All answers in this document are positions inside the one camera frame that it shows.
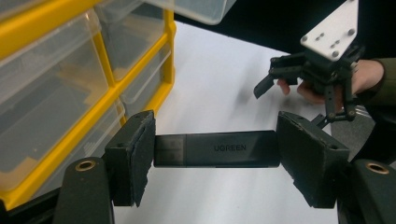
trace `white surface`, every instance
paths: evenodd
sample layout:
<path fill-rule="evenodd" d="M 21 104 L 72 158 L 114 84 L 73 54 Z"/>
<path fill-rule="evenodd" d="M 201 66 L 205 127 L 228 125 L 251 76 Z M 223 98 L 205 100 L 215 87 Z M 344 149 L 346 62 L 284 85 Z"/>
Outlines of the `white surface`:
<path fill-rule="evenodd" d="M 358 8 L 359 0 L 346 0 L 306 34 L 307 39 L 301 44 L 331 61 L 339 60 L 358 33 Z M 355 30 L 353 35 L 348 34 L 351 29 Z"/>
<path fill-rule="evenodd" d="M 274 86 L 255 85 L 284 53 L 177 24 L 175 87 L 157 116 L 157 134 L 274 130 L 279 110 L 308 119 L 323 112 Z M 282 168 L 151 168 L 140 207 L 116 207 L 116 223 L 337 223 L 334 209 L 310 208 Z"/>

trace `bolt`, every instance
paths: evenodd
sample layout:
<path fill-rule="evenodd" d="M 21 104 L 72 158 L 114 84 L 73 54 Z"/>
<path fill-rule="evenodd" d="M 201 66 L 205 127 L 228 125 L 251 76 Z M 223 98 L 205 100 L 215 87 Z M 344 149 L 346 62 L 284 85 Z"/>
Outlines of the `bolt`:
<path fill-rule="evenodd" d="M 356 32 L 355 29 L 350 29 L 348 30 L 347 35 L 354 35 L 355 32 Z"/>
<path fill-rule="evenodd" d="M 332 56 L 333 56 L 334 58 L 336 58 L 336 57 L 338 57 L 339 54 L 340 54 L 340 53 L 338 52 L 338 50 L 336 50 L 336 51 L 334 51 L 334 52 L 332 53 Z"/>

